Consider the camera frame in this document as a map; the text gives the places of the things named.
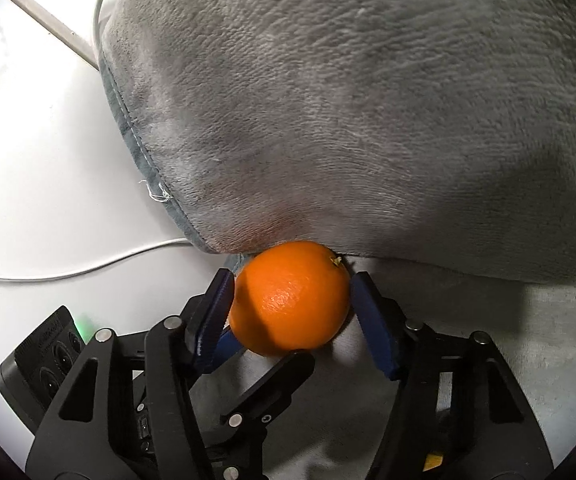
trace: orange fruit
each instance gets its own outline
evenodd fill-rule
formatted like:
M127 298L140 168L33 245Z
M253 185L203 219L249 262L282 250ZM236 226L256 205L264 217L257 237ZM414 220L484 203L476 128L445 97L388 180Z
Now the orange fruit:
M248 263L235 280L232 332L252 352L282 355L332 339L349 308L341 258L314 242L287 242Z

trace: gray towel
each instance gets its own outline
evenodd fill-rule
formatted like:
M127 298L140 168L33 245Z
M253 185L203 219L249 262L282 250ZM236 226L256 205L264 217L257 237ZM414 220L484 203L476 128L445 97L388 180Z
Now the gray towel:
M576 0L119 0L101 50L204 250L576 284Z

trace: cord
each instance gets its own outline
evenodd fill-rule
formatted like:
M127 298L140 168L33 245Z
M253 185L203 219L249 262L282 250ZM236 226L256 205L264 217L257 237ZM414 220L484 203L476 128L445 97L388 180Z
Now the cord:
M99 49L99 14L101 12L101 5L104 0L97 0L95 4L95 11L93 14L93 42L95 44L95 53L98 53ZM149 251L154 251L163 247L171 246L181 246L181 245L192 245L187 238L174 238L172 240L164 240L162 242L156 242L143 247L132 249L125 253L113 256L109 260L103 261L98 264L94 264L91 267L86 267L84 269L71 270L68 272L60 272L58 274L49 274L47 276L1 276L0 282L17 282L17 283L41 283L41 282L55 282L57 280L65 280L67 278L74 278L75 276L82 276L83 274L88 274L94 272L95 270L103 269L104 267L111 266L113 264L132 258L139 254L148 253Z
M148 253L149 251L154 251L155 249L161 249L162 247L171 246L181 246L181 245L192 245L187 238L174 238L172 240L164 240L162 242L156 242L143 247L132 249L126 251L125 253L113 256L109 260L103 261L98 264L94 264L91 267L86 267L84 269L70 270L68 272L60 272L58 274L49 274L47 276L1 276L0 282L17 282L17 283L41 283L41 282L56 282L57 280L65 280L66 278L74 278L75 276L81 276L83 274L88 274L94 272L95 270L103 269L104 267L111 266L113 264L137 256L138 254Z

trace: gray fabric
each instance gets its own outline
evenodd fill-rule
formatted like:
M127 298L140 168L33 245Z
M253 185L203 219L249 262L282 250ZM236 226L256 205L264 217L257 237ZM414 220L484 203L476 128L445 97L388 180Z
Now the gray fabric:
M528 285L459 274L412 262L359 259L382 293L435 330L489 332L541 424L552 458L576 444L576 288ZM376 370L353 320L315 352L315 373L273 422L264 471L271 480L365 478L392 407L396 383ZM271 362L247 352L191 391L207 428Z
M576 284L576 0L119 0L102 50L204 250Z

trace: silver screw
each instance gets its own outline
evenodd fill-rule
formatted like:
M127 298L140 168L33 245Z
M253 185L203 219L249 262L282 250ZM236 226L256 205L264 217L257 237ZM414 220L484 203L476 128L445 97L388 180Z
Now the silver screw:
M487 333L482 332L481 330L472 332L472 339L474 339L475 342L479 343L479 345L487 345L492 342L490 336L488 336Z
M417 321L416 319L406 319L405 326L412 330L413 332L417 332L423 328L423 323L421 321Z
M181 318L179 316L170 316L164 319L164 326L168 330L174 330L181 326Z
M110 330L109 328L102 328L101 330L97 330L97 333L95 334L95 339L100 343L103 343L104 341L108 341L108 339L110 339L112 336L113 336L112 330Z
M228 419L228 425L231 428L236 428L241 425L244 421L244 418L241 416L241 413L235 413Z
M223 480L237 480L239 478L239 469L236 467L226 467L223 470Z

